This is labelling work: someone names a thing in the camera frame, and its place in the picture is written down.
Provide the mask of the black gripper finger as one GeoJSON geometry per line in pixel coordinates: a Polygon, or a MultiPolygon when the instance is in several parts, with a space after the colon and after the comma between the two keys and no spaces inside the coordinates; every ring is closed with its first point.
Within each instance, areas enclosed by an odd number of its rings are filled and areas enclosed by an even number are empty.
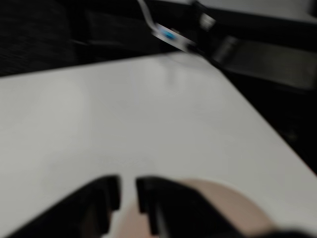
{"type": "Polygon", "coordinates": [[[10,233],[10,238],[101,238],[121,203],[118,175],[97,178],[10,233]]]}
{"type": "Polygon", "coordinates": [[[241,238],[243,235],[196,189],[159,177],[136,179],[140,213],[159,238],[241,238]]]}

